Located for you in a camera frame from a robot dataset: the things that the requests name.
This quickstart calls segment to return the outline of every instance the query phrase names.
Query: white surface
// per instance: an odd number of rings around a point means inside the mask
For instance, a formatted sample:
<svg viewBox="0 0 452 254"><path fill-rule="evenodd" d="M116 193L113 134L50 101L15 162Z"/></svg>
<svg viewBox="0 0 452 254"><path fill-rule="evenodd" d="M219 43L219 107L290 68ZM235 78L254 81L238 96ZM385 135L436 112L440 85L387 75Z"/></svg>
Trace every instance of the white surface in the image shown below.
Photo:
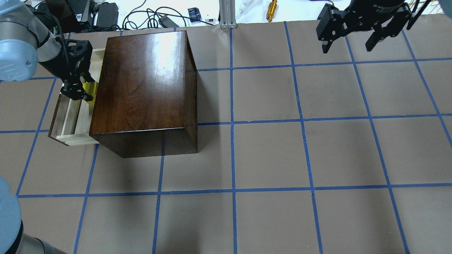
<svg viewBox="0 0 452 254"><path fill-rule="evenodd" d="M134 8L140 6L144 0L103 0L103 2L116 3L119 8L119 18L118 25L122 27L122 21L125 16L130 13ZM243 14L236 19L237 23L266 23L267 20L265 16L267 14L268 5L271 0L246 0L248 8L243 12ZM332 0L334 5L339 8L339 10L344 10L350 4L350 0ZM38 4L40 0L32 0L32 6ZM235 14L239 14L239 8L243 0L235 0ZM277 2L278 6L276 9L275 17L272 22L281 21L296 21L296 20L315 20L317 19L320 11L322 10L325 3L328 1L309 1L309 0L279 0ZM188 8L197 7L201 13L201 20L205 20L207 16L218 18L218 13L220 10L218 0L192 0L192 1L181 1L181 0L166 0L166 1L156 1L156 0L146 0L145 4L138 10L146 10L150 8L156 10L161 6L167 6L178 10L182 15L188 17ZM178 15L176 12L170 9L161 9L159 12ZM430 9L427 8L424 14L428 14ZM171 17L176 24L180 27L184 26L182 18ZM146 13L136 13L129 17L130 21L135 22L140 25L147 19ZM201 22L191 23L189 19L185 19L187 26L205 26L206 24Z"/></svg>

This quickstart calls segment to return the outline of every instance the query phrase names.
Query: black power adapter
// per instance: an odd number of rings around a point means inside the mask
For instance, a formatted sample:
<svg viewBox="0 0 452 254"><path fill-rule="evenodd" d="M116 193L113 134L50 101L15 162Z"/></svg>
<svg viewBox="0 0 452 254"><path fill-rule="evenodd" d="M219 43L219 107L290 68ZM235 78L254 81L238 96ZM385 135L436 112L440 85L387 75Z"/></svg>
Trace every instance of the black power adapter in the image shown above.
<svg viewBox="0 0 452 254"><path fill-rule="evenodd" d="M115 3L111 4L100 4L97 12L97 22L98 27L112 27L118 24L118 6Z"/></svg>
<svg viewBox="0 0 452 254"><path fill-rule="evenodd" d="M171 20L170 18L168 18L167 15L164 15L162 17L159 18L159 23L163 28L174 28L174 27L179 27L176 23L174 23L173 20Z"/></svg>

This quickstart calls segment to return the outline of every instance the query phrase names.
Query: wood grain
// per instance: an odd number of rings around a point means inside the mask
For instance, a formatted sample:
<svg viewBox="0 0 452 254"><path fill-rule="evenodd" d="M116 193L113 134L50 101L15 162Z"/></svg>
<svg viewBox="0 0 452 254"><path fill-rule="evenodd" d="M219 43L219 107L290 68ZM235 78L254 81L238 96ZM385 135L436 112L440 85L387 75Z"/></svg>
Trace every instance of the wood grain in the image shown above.
<svg viewBox="0 0 452 254"><path fill-rule="evenodd" d="M89 135L122 157L196 152L196 78L185 31L109 38Z"/></svg>
<svg viewBox="0 0 452 254"><path fill-rule="evenodd" d="M67 108L69 107L69 98L60 94L56 101L55 112L53 113L52 123L50 124L50 130L48 137L54 139L61 144L67 146L66 143L57 139L58 135L61 135L63 130L64 120L66 118Z"/></svg>
<svg viewBox="0 0 452 254"><path fill-rule="evenodd" d="M62 135L74 134L81 102L81 100L69 99L69 106L66 112L66 118L64 119L63 123Z"/></svg>

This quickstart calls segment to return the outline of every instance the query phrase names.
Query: blue tape grid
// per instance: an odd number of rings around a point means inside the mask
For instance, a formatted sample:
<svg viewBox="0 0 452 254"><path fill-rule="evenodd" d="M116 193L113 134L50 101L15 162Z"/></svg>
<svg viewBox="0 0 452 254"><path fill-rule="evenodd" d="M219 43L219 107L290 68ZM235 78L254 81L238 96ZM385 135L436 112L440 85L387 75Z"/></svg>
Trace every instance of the blue tape grid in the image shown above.
<svg viewBox="0 0 452 254"><path fill-rule="evenodd" d="M375 125L373 123L372 114L370 112L369 105L367 103L366 95L364 93L364 88L363 88L363 85L361 83L361 78L359 77L358 68L356 67L355 59L353 57L352 48L350 47L350 43L348 41L347 36L345 36L345 41L347 43L348 51L350 52L350 56L352 58L353 67L355 69L356 78L357 78L358 84L359 84L359 89L361 90L361 94L363 96L364 105L366 106L367 115L368 115L369 122L370 122L370 125L371 125L371 128L372 128L372 132L373 132L373 136L374 136L374 139L375 139L375 143L377 145L377 150L378 150L378 154L380 156L381 166L383 168L383 173L385 175L386 185L387 185L387 188L389 190L389 196L391 197L392 207L394 209L395 219L396 219L397 225L399 227L399 232L400 232L400 235L401 235L401 238L402 238L403 247L405 249L405 253L409 254L410 250L408 249L408 245L406 243L405 233L403 231L402 223L400 221L399 211L397 209L396 200L394 199L394 193L392 192L391 182L389 181L389 176L388 176L388 172L386 170L386 164L385 164L385 160L383 158L383 153L381 152L380 142L378 140L377 132L375 130Z"/></svg>
<svg viewBox="0 0 452 254"><path fill-rule="evenodd" d="M445 131L446 137L450 143L450 145L452 146L452 139L451 136L449 134L449 131L445 125L444 116L452 116L452 113L440 113L439 108L433 98L433 95L428 87L427 81L424 78L424 75L419 67L418 62L420 61L451 61L452 58L428 58L428 59L416 59L414 56L414 52L410 46L410 43L408 41L408 38L405 34L404 31L402 31L402 35L407 43L407 46L410 50L410 53L412 55L412 60L390 60L390 61L355 61L354 57L353 57L353 52L351 50L351 46L349 44L349 41L347 39L347 37L345 38L347 46L348 46L348 50L351 56L352 61L351 62L335 62L335 63L312 63L312 64L294 64L294 60L293 60L293 53L292 53L292 46L291 46L291 41L290 41L290 35L289 35L289 31L287 28L287 23L284 22L284 28L286 30L286 36L287 36L287 42L288 42L288 46L289 46L289 52L290 52L290 56L291 56L291 64L290 65L278 65L278 66L247 66L247 67L233 67L233 48L232 48L232 44L233 44L233 38L232 38L232 29L230 30L230 67L227 68L213 68L213 69L200 69L198 71L225 71L225 70L229 70L230 71L230 78L231 78L231 83L230 83L230 87L231 87L231 121L230 122L204 122L204 123L199 123L199 126L209 126L209 125L230 125L231 126L231 160L232 160L232 169L231 169L231 173L232 173L232 188L231 189L209 189L209 190L190 190L190 191L162 191L161 187L162 187L162 178L163 178L163 167L164 167L164 160L165 160L165 156L161 157L161 162L160 162L160 176L159 176L159 187L158 187L158 191L157 192L131 192L131 193L89 193L89 189L90 189L90 185L91 185L91 179L92 179L92 175L93 175L93 171L94 171L94 166L95 166L95 162L96 162L96 157L97 157L97 152L98 152L98 148L99 145L95 146L94 149L94 155L93 155L93 160L92 160L92 164L91 164L91 169L89 172L89 178L88 178L88 183L86 186L86 191L85 193L69 193L69 194L25 194L22 195L20 194L20 190L21 187L23 185L24 179L25 179L25 175L27 173L27 169L28 169L28 165L30 163L30 159L32 158L33 155L33 150L34 147L36 145L36 141L38 138L38 134L39 133L44 133L44 132L48 132L49 130L42 130L41 129L41 125L42 122L44 120L44 115L45 112L47 110L48 104L49 104L49 100L52 94L52 91L54 89L55 86L55 82L57 80L56 77L37 77L37 78L31 78L32 80L51 80L53 79L53 83L51 86L51 89L49 91L49 94L47 96L47 100L46 100L46 104L44 106L42 115L41 115L41 120L39 122L39 125L37 127L36 130L11 130L11 131L0 131L0 134L4 134L4 133L35 133L34 139L33 139L33 143L32 146L30 148L30 152L27 158L27 162L24 168L24 171L22 173L22 177L20 179L19 182L19 186L16 192L16 196L19 198L62 198L62 197L83 197L84 201L83 201L83 206L82 206L82 211L81 211L81 215L80 215L80 221L78 224L78 229L77 229L77 235L76 235L76 240L75 240L75 246L74 246L74 254L76 254L77 249L78 249L78 242L80 239L80 232L81 232L81 227L83 225L83 218L84 218L84 214L85 214L85 208L86 208L86 204L87 204L87 200L88 197L117 197L117 196L142 196L142 195L156 195L157 196L157 204L156 204L156 212L155 212L155 226L154 226L154 239L153 239L153 246L152 246L152 253L155 253L156 250L156 243L157 243L157 235L158 235L158 220L159 220L159 212L160 212L160 198L162 195L185 195L185 194L201 194L201 193L231 193L232 194L232 202L233 202L233 211L232 211L232 215L233 215L233 228L234 228L234 253L236 254L238 252L237 250L237 214L236 214L236 201L235 201L235 194L236 193L241 193L241 192L275 192L275 191L310 191L311 192L311 196L312 196L312 204L313 204L313 211L314 211L314 217L315 217L315 226L316 226L316 231L317 231L317 238L318 238L318 245L319 245L319 251L322 254L323 253L323 247L322 247L322 242L321 242L321 235L320 235L320 227L319 227L319 221L318 221L318 216L317 216L317 209L316 209L316 203L315 203L315 191L316 190L350 190L350 189L378 189L378 188L387 188L389 190L390 193L390 197L391 197L391 202L394 208L394 212L395 212L395 216L396 216L396 220L397 220L397 224L399 227L399 231L400 231L400 235L402 237L402 242L405 248L405 252L408 254L410 253L409 249L408 249L408 245L406 243L406 239L405 239L405 234L403 232L403 227L400 221L400 217L397 211L397 205L394 199L394 195L392 192L393 188L421 188L421 187L452 187L452 183L415 183L415 184L391 184L390 180L389 180L389 176L386 170L386 166L384 163L384 158L381 152L381 148L380 148L380 144L378 141L378 136L377 133L375 131L375 127L373 124L373 119L390 119L390 118L426 118L426 117L438 117L441 121L441 124L443 126L443 129ZM357 65L358 64L369 64L369 63L392 63L392 62L413 62L416 65L416 68L419 72L419 75L421 76L422 82L426 88L426 91L432 101L432 104L436 110L436 114L425 114L425 115L406 115L406 116L401 116L401 115L393 115L393 116L372 116L369 106L367 104L367 99L366 99L366 95L364 93L364 89L359 77L359 72L357 69ZM367 116L360 116L360 117L344 117L344 118L303 118L302 116L302 110L301 110L301 103L300 103L300 97L298 94L298 89L297 89L297 76L295 73L295 67L300 67L300 66L324 66L324 65L344 65L344 64L351 64L353 65L354 69L355 69L355 74L357 76L357 80L360 86L360 90L363 96L363 100L366 106L366 110L367 110ZM258 120L258 121L234 121L234 90L233 90L233 70L242 70L242 69L264 69L264 68L284 68L284 67L291 67L292 68L292 74L293 74L293 79L294 79L294 85L295 85L295 92L296 92L296 97L297 97L297 106L298 106L298 111L300 114L300 118L299 119L283 119L283 120ZM385 174L385 178L386 178L386 185L355 185L355 186L321 186L321 187L316 187L314 185L314 181L312 178L312 172L311 172L311 167L310 167L310 161L309 161L309 150L308 150L308 145L306 142L306 134L305 134L305 129L304 129L304 122L308 122L308 121L340 121L340 120L358 120L358 119L368 119L371 127L372 127L372 132L375 138L375 142L377 145L377 149L378 149L378 153L380 156L380 160L381 160L381 164L383 167L383 171ZM235 187L235 154L234 154L234 125L235 124L253 124L253 123L271 123L271 122L300 122L301 124L301 129L302 129L302 138L303 138L303 143L304 143L304 149L305 149L305 155L306 155L306 162L307 162L307 166L308 166L308 174L309 174L309 181L310 181L310 186L309 187L292 187L292 188L236 188Z"/></svg>
<svg viewBox="0 0 452 254"><path fill-rule="evenodd" d="M311 199L312 199L312 208L313 208L313 212L314 212L315 230L317 232L317 242L319 245L319 252L320 252L320 254L323 254L322 238L320 235L319 216L317 214L317 203L315 201L314 180L312 178L311 160L309 159L309 149L308 149L308 143L306 140L306 133L305 133L305 121L303 118L303 112L301 110L300 95L298 93L297 74L295 73L295 63L293 61L292 44L290 42L290 35L289 35L289 30L287 28L286 21L284 21L284 29L286 30L287 43L289 45L290 61L292 64L293 83L295 85L295 96L297 98L298 113L300 114L299 121L301 123L301 133L302 133L303 145L304 145L304 150L305 150L305 155L306 155L306 164L307 164L307 168L308 168L309 187L311 188Z"/></svg>

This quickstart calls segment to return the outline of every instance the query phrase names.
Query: brass fitting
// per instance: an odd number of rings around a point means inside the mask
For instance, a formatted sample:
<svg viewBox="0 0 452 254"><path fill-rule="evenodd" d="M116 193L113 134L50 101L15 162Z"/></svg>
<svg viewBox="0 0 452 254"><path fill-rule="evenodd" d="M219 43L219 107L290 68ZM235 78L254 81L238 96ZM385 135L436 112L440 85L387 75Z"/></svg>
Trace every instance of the brass fitting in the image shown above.
<svg viewBox="0 0 452 254"><path fill-rule="evenodd" d="M277 2L277 0L273 0L268 5L268 11L267 11L267 21L268 22L271 22L273 17L275 16L276 5L277 5L276 2Z"/></svg>

